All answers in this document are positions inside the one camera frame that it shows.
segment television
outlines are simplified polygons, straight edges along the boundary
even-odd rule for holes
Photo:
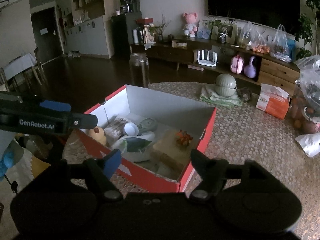
[[[208,0],[209,16],[250,21],[293,34],[300,18],[300,0]]]

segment pink bear figurine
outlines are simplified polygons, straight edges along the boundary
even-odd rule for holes
[[[183,17],[186,19],[187,24],[184,26],[184,30],[189,30],[190,37],[195,37],[197,26],[195,25],[197,13],[184,13]]]

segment wooden tv cabinet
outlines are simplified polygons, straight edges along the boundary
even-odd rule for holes
[[[156,43],[150,49],[145,50],[143,45],[131,44],[131,52],[145,52],[149,58],[157,58],[177,63],[177,71],[179,65],[187,64],[204,68],[206,70],[216,71],[219,73],[227,73],[235,78],[239,78],[257,85],[261,83],[281,87],[291,96],[294,92],[295,81],[299,79],[300,70],[294,63],[285,63],[281,60],[271,57],[267,54],[261,54],[252,50],[246,50],[236,47],[233,44],[221,44],[216,40],[207,40],[202,38],[180,38],[179,40],[188,43],[185,48],[173,48],[170,44]],[[254,55],[257,57],[259,65],[257,65],[257,76],[254,79],[246,77],[243,73],[235,74],[230,71],[230,65],[226,63],[218,63],[215,67],[199,65],[197,63],[197,51],[202,49],[212,49],[212,46],[221,49],[232,49],[236,53],[244,55]]]

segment purple bottle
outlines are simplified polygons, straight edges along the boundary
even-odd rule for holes
[[[250,58],[250,63],[249,65],[247,65],[243,72],[244,74],[249,77],[249,78],[254,78],[256,75],[257,75],[257,70],[256,70],[256,67],[252,64],[253,63],[253,60],[254,60],[255,56],[252,56]]]

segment green and white cloth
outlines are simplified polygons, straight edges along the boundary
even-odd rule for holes
[[[215,85],[205,85],[201,89],[200,100],[216,106],[242,106],[242,101],[238,97],[237,93],[234,93],[231,97],[223,97],[219,95],[214,89]]]

